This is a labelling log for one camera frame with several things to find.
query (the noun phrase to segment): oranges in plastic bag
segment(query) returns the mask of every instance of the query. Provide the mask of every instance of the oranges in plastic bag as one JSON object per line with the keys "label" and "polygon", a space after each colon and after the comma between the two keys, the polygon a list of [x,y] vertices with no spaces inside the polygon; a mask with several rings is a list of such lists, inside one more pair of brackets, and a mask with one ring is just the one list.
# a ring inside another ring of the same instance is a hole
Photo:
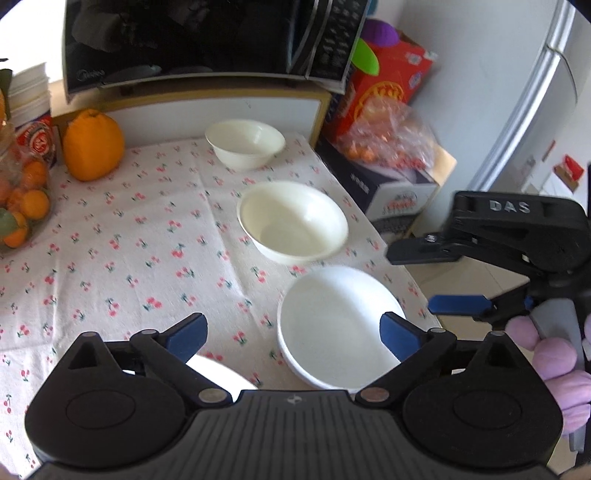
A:
{"label": "oranges in plastic bag", "polygon": [[41,157],[0,129],[0,254],[23,245],[51,212],[49,172]]}

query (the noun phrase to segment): red label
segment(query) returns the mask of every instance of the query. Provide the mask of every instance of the red label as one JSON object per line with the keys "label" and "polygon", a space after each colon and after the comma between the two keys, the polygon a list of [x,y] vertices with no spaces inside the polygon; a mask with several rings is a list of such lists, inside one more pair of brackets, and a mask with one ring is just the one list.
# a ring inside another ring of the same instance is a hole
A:
{"label": "red label", "polygon": [[49,167],[56,161],[56,145],[51,130],[51,115],[45,115],[22,125],[17,131],[19,145],[29,147],[41,155]]}
{"label": "red label", "polygon": [[417,204],[417,194],[414,192],[402,192],[396,195],[384,206],[384,214],[401,213],[408,211]]}

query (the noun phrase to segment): red box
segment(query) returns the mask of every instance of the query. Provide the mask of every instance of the red box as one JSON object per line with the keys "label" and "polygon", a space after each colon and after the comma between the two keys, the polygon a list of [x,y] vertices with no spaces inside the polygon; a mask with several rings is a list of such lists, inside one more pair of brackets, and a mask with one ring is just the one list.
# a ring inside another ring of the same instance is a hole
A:
{"label": "red box", "polygon": [[327,116],[324,136],[334,142],[346,133],[363,111],[372,95],[390,96],[408,103],[417,91],[437,55],[400,33],[401,41],[393,47],[377,47],[368,43],[379,61],[379,75],[373,77],[355,70],[336,111]]}

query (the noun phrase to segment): green object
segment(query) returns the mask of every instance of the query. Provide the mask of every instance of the green object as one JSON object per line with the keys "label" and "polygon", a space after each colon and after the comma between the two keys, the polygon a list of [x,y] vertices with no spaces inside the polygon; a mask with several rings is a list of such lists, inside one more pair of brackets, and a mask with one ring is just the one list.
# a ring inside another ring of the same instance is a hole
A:
{"label": "green object", "polygon": [[379,75],[379,60],[374,51],[362,38],[357,40],[355,51],[353,52],[353,65],[363,73],[371,76]]}
{"label": "green object", "polygon": [[4,104],[6,104],[6,117],[10,120],[10,106],[8,105],[8,89],[12,82],[12,70],[0,70],[0,92],[4,96]]}
{"label": "green object", "polygon": [[0,238],[18,230],[17,219],[8,210],[0,208]]}

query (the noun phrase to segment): stack of paper cups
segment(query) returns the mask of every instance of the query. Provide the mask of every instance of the stack of paper cups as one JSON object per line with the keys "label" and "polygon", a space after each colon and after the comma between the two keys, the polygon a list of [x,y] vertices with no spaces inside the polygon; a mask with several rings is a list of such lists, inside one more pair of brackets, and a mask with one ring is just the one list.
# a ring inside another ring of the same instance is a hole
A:
{"label": "stack of paper cups", "polygon": [[18,143],[41,155],[52,167],[56,162],[56,144],[48,85],[44,63],[23,70],[12,77],[8,105]]}

